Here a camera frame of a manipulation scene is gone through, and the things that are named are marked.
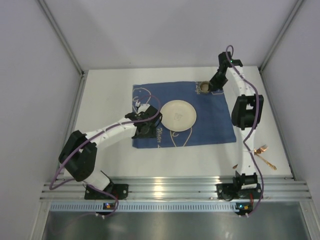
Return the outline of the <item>small speckled ceramic cup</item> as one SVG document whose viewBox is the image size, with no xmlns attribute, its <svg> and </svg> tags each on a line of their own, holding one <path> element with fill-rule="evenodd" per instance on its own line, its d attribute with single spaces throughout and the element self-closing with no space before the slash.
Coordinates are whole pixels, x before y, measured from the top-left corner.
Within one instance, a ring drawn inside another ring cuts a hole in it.
<svg viewBox="0 0 320 240">
<path fill-rule="evenodd" d="M 210 82 L 209 81 L 200 82 L 199 91 L 201 94 L 208 94 L 210 92 Z"/>
</svg>

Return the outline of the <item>cream ceramic plate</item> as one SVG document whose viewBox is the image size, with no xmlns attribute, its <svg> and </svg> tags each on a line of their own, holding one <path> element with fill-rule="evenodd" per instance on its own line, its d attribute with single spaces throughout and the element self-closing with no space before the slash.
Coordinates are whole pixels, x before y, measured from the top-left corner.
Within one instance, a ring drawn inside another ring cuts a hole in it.
<svg viewBox="0 0 320 240">
<path fill-rule="evenodd" d="M 184 100 L 172 100 L 164 104 L 160 110 L 162 125 L 173 132 L 190 129 L 197 120 L 195 108 Z"/>
</svg>

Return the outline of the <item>blue placemat with gold print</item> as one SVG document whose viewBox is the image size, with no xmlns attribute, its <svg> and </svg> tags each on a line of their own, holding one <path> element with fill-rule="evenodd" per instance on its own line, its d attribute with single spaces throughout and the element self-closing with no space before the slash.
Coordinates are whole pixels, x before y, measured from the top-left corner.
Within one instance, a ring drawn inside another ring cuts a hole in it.
<svg viewBox="0 0 320 240">
<path fill-rule="evenodd" d="M 223 90 L 203 93 L 195 81 L 135 84 L 132 102 L 160 107 L 154 138 L 133 139 L 137 149 L 190 147 L 236 142 Z"/>
</svg>

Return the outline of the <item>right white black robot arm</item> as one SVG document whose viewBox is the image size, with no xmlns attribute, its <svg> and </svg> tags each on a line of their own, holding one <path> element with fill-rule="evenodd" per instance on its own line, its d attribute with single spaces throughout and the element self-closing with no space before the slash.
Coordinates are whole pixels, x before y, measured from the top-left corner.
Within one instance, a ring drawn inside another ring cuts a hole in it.
<svg viewBox="0 0 320 240">
<path fill-rule="evenodd" d="M 208 90 L 222 91 L 227 82 L 233 83 L 236 100 L 231 112 L 231 122 L 240 130 L 243 143 L 233 184 L 237 190 L 255 189 L 258 187 L 258 176 L 252 149 L 256 128 L 261 120 L 264 97 L 245 78 L 242 62 L 239 59 L 232 59 L 231 52 L 220 53 L 218 61 L 217 72 L 209 81 Z"/>
</svg>

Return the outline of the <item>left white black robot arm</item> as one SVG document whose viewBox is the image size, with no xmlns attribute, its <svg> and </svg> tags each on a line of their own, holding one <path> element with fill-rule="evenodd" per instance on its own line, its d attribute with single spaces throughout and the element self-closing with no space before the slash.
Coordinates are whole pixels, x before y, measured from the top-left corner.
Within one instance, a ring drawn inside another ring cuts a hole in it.
<svg viewBox="0 0 320 240">
<path fill-rule="evenodd" d="M 112 180 L 102 170 L 98 154 L 124 139 L 151 139 L 162 114 L 150 104 L 142 104 L 138 112 L 126 114 L 109 126 L 82 133 L 72 132 L 58 157 L 58 161 L 77 182 L 83 182 L 99 191 L 110 192 Z"/>
</svg>

